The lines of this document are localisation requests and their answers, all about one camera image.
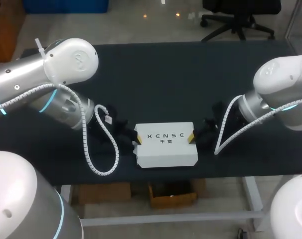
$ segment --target office chair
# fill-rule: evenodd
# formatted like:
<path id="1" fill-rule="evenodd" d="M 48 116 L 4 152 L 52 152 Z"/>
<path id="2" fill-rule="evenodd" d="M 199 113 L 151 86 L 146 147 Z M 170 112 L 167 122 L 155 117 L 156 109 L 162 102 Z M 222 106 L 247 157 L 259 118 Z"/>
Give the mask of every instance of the office chair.
<path id="1" fill-rule="evenodd" d="M 202 27 L 207 27 L 207 19 L 225 23 L 225 25 L 203 38 L 202 42 L 205 42 L 227 30 L 237 33 L 240 40 L 246 40 L 243 27 L 267 32 L 270 34 L 269 39 L 275 39 L 274 30 L 257 24 L 253 15 L 278 14 L 282 9 L 282 5 L 281 0 L 203 0 L 203 8 L 214 13 L 222 12 L 234 15 L 234 17 L 202 15 L 200 24 Z"/>

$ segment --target metal frame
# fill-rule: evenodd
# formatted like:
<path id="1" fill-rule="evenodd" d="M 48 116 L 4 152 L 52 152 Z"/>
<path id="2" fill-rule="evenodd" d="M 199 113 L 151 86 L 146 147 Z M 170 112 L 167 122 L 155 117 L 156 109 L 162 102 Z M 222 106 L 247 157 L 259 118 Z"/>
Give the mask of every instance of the metal frame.
<path id="1" fill-rule="evenodd" d="M 290 22 L 289 22 L 289 25 L 287 27 L 286 33 L 285 33 L 285 38 L 286 39 L 290 38 L 292 27 L 295 23 L 296 17 L 300 14 L 301 9 L 302 9 L 302 0 L 296 0 L 294 10 L 292 12 Z"/>
<path id="2" fill-rule="evenodd" d="M 227 212 L 227 213 L 196 213 L 196 214 L 170 214 L 170 215 L 148 215 L 134 217 L 110 217 L 81 219 L 84 227 L 126 225 L 143 223 L 167 223 L 167 222 L 194 222 L 194 221 L 215 221 L 215 220 L 240 220 L 253 219 L 255 231 L 262 232 L 270 225 L 270 209 L 273 198 L 277 191 L 293 176 L 283 176 L 273 191 L 268 202 L 263 206 L 258 187 L 254 177 L 244 177 L 243 184 L 250 204 L 251 211 Z M 71 203 L 72 186 L 61 187 L 61 196 Z"/>

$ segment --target blue storage bin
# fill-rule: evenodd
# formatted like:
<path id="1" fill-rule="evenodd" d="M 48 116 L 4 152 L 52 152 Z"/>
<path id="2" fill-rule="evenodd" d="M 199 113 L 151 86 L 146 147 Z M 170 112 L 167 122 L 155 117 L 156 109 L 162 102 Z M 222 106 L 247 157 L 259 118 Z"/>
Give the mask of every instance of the blue storage bin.
<path id="1" fill-rule="evenodd" d="M 27 13 L 105 13 L 109 0 L 23 0 Z"/>

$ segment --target table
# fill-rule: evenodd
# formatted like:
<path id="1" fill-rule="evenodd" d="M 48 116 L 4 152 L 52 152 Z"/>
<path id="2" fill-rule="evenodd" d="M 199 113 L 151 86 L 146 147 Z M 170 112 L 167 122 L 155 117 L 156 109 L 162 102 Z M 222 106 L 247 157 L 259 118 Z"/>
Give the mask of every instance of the table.
<path id="1" fill-rule="evenodd" d="M 193 121 L 197 126 L 204 117 L 212 116 L 213 103 L 228 102 L 252 89 L 254 74 L 262 64 L 294 54 L 286 41 L 95 47 L 100 59 L 97 73 L 72 88 L 96 104 L 114 105 L 132 127 L 136 123 L 179 121 Z M 35 52 L 27 50 L 24 55 Z M 113 151 L 104 146 L 98 149 L 94 138 L 89 141 L 96 167 L 109 168 Z M 0 119 L 0 150 L 25 157 L 52 185 L 245 177 L 253 209 L 227 214 L 84 219 L 84 226 L 259 218 L 264 220 L 256 222 L 256 229 L 262 230 L 270 204 L 262 210 L 252 176 L 302 174 L 302 132 L 288 130 L 276 120 L 249 130 L 218 156 L 199 148 L 199 161 L 191 168 L 140 169 L 134 154 L 121 152 L 118 169 L 108 177 L 99 177 L 84 160 L 81 133 L 26 107 Z M 289 178 L 284 177 L 281 184 Z M 63 192 L 68 199 L 70 186 L 63 187 Z"/>

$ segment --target chair base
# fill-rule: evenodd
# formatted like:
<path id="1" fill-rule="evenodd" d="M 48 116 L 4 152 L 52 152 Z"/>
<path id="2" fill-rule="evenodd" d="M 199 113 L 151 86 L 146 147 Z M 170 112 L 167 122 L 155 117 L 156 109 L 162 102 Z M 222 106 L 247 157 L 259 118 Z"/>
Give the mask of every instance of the chair base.
<path id="1" fill-rule="evenodd" d="M 212 32 L 211 34 L 209 34 L 208 36 L 203 38 L 202 42 L 206 42 L 227 30 L 232 30 L 233 34 L 237 33 L 240 40 L 245 41 L 246 37 L 243 32 L 243 27 L 269 33 L 270 34 L 269 39 L 275 39 L 274 31 L 268 27 L 257 24 L 252 15 L 250 15 L 248 17 L 247 16 L 238 16 L 238 15 L 235 15 L 234 17 L 202 15 L 202 22 L 201 22 L 202 27 L 207 26 L 207 19 L 219 21 L 219 22 L 225 23 L 225 25 L 221 26 L 219 29 L 215 30 L 214 32 Z"/>

